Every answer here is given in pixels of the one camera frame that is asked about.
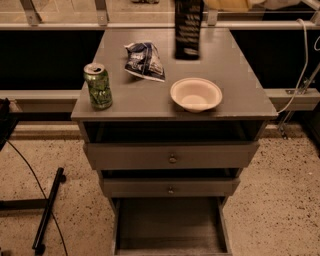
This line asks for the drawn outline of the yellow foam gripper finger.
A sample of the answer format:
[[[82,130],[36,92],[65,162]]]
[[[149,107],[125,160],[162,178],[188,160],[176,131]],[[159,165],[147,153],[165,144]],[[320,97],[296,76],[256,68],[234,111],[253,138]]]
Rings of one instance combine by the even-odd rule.
[[[249,0],[203,0],[210,8],[227,12],[247,12],[251,9]]]

